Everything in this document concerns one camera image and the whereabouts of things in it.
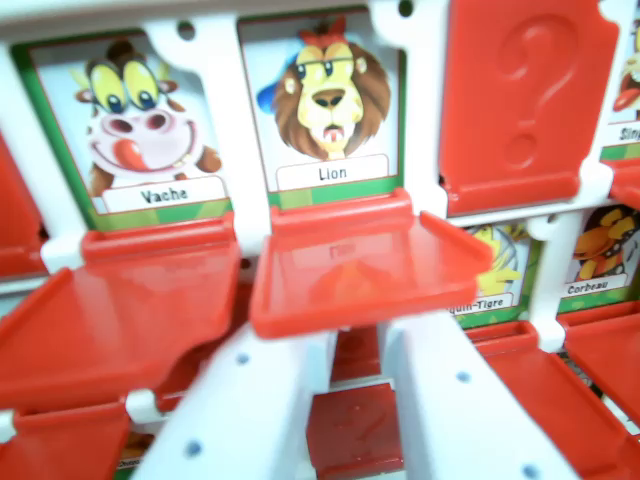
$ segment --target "cartoon lion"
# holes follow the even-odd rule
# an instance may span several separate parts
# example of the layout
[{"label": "cartoon lion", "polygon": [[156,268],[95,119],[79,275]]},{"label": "cartoon lion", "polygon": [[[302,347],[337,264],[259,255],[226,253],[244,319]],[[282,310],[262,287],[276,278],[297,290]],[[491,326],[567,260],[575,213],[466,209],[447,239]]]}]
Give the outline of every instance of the cartoon lion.
[{"label": "cartoon lion", "polygon": [[101,196],[116,178],[183,180],[194,165],[205,173],[221,168],[193,116],[169,97],[178,84],[164,78],[168,68],[154,74],[128,40],[116,40],[104,58],[87,62],[84,74],[71,73],[81,87],[76,100],[91,104],[91,196]]},{"label": "cartoon lion", "polygon": [[375,136],[391,102],[380,62],[349,42],[345,29],[340,17],[299,32],[304,47],[258,96],[262,105],[271,99],[267,108],[285,144],[321,161],[346,158]]}]

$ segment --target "plastic game tray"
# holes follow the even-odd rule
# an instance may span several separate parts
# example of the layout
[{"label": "plastic game tray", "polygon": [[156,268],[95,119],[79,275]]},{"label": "plastic game tray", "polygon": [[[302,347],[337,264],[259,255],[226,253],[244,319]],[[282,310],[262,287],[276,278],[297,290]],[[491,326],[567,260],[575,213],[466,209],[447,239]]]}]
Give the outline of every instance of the plastic game tray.
[{"label": "plastic game tray", "polygon": [[640,314],[581,323],[565,317],[571,358],[640,425]]},{"label": "plastic game tray", "polygon": [[230,324],[240,262],[230,218],[85,238],[0,324],[0,408],[52,411],[154,389]]},{"label": "plastic game tray", "polygon": [[17,416],[20,432],[0,445],[6,479],[111,480],[129,434],[124,404]]},{"label": "plastic game tray", "polygon": [[538,349],[531,324],[468,332],[476,347],[582,478],[640,477],[640,445],[557,355]]},{"label": "plastic game tray", "polygon": [[362,326],[470,303],[490,249],[389,195],[272,211],[250,319],[263,337]]}]

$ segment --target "character card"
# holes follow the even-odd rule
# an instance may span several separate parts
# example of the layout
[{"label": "character card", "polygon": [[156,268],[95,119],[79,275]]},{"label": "character card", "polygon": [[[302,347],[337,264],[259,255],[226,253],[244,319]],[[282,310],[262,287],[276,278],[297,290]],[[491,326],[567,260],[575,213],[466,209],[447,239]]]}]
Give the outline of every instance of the character card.
[{"label": "character card", "polygon": [[636,9],[631,36],[627,39],[627,60],[619,77],[619,89],[609,125],[606,127],[603,160],[637,158],[637,149],[626,146],[640,142],[640,4]]},{"label": "character card", "polygon": [[272,204],[399,186],[400,52],[366,10],[244,21],[239,32]]},{"label": "character card", "polygon": [[120,455],[118,470],[130,470],[137,467],[142,460],[142,456],[151,447],[155,436],[150,433],[129,433],[127,444]]},{"label": "character card", "polygon": [[565,299],[583,298],[563,300],[560,311],[624,300],[639,261],[640,213],[625,205],[588,210],[563,293]]},{"label": "character card", "polygon": [[540,244],[522,224],[482,225],[467,229],[493,252],[491,270],[478,276],[478,296],[471,305],[450,311],[464,328],[516,320],[527,309]]},{"label": "character card", "polygon": [[229,208],[200,81],[164,63],[144,34],[19,47],[16,60],[93,228]]}]

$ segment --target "cartoon cow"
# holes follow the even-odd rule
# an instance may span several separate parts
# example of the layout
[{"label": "cartoon cow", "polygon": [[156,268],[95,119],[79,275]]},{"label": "cartoon cow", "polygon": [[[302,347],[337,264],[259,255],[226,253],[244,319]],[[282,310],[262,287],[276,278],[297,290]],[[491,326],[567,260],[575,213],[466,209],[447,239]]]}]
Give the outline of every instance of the cartoon cow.
[{"label": "cartoon cow", "polygon": [[162,72],[156,78],[128,40],[114,42],[106,58],[89,61],[86,77],[72,73],[82,88],[76,100],[92,105],[91,196],[101,196],[116,178],[153,183],[186,179],[193,165],[206,173],[220,169],[217,152],[203,145],[195,120],[169,98],[176,82],[160,78],[166,76]]}]

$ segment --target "question mark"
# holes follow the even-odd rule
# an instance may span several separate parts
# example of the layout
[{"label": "question mark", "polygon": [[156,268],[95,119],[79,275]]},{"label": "question mark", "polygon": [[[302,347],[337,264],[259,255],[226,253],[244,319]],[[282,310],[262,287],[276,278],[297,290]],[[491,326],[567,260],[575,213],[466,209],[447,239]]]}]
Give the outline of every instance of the question mark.
[{"label": "question mark", "polygon": [[515,82],[518,92],[516,132],[505,159],[514,167],[530,165],[537,153],[536,117],[573,76],[578,35],[573,24],[557,15],[533,17],[514,28],[498,56],[498,68]]}]

